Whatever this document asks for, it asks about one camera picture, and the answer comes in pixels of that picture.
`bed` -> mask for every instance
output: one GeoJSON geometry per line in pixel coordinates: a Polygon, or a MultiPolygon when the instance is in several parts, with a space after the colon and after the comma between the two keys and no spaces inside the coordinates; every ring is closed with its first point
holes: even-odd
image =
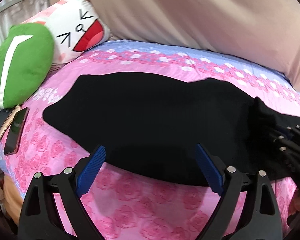
{"type": "MultiPolygon", "coordinates": [[[[17,154],[3,155],[7,134],[0,141],[0,167],[9,176],[4,189],[9,196],[6,202],[7,205],[14,203],[7,210],[14,210],[16,222],[34,173],[60,173],[88,155],[71,138],[45,123],[42,111],[60,100],[78,76],[116,72],[154,73],[184,82],[213,77],[231,82],[252,97],[260,97],[280,113],[300,116],[300,93],[279,72],[214,52],[129,40],[105,42],[51,73],[23,104],[22,107],[29,107],[29,115],[17,154]]],[[[272,186],[282,227],[287,233],[288,206],[296,186],[290,178],[273,181],[272,186]]],[[[58,195],[55,199],[66,231],[74,234],[61,199],[58,195]]],[[[242,192],[226,234],[235,230],[244,199],[242,192]]],[[[210,188],[158,181],[107,163],[102,166],[90,192],[81,198],[93,222],[107,239],[137,239],[140,236],[144,239],[195,239],[218,200],[218,195],[210,188]]]]}

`brown fabric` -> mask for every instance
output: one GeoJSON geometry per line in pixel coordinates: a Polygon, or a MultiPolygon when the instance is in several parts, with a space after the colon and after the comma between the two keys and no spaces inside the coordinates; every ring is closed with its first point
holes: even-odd
{"type": "Polygon", "coordinates": [[[6,208],[6,211],[13,219],[15,224],[18,225],[23,199],[20,196],[16,185],[13,183],[12,178],[8,175],[4,176],[3,192],[3,204],[6,208]]]}
{"type": "Polygon", "coordinates": [[[210,49],[242,57],[285,73],[300,91],[297,0],[91,2],[119,39],[210,49]]]}

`cartoon face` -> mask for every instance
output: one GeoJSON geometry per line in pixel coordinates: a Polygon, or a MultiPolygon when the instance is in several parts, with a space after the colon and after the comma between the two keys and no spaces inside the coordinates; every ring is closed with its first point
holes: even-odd
{"type": "Polygon", "coordinates": [[[72,0],[60,5],[47,18],[45,26],[55,39],[54,64],[70,62],[108,38],[88,1],[72,0]]]}

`pillow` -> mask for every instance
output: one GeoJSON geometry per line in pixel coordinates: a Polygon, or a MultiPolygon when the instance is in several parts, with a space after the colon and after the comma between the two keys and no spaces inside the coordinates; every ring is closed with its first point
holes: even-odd
{"type": "Polygon", "coordinates": [[[87,0],[60,0],[26,20],[45,25],[55,40],[53,65],[73,61],[85,50],[103,43],[109,28],[87,0]]]}
{"type": "Polygon", "coordinates": [[[0,108],[24,103],[40,86],[52,62],[54,41],[38,23],[16,25],[0,46],[0,108]]]}
{"type": "Polygon", "coordinates": [[[283,72],[300,92],[297,0],[90,1],[119,39],[242,57],[283,72]]]}

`blue gripper pad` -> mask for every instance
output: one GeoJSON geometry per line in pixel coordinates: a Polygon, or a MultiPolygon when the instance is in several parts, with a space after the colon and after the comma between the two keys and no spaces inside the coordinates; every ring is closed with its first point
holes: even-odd
{"type": "Polygon", "coordinates": [[[78,197],[81,197],[89,192],[91,185],[100,171],[105,159],[106,149],[103,146],[100,146],[93,154],[93,157],[90,159],[83,171],[77,177],[76,194],[78,197]]]}
{"type": "Polygon", "coordinates": [[[223,193],[222,176],[200,144],[196,146],[195,159],[211,190],[221,196],[223,193]]]}

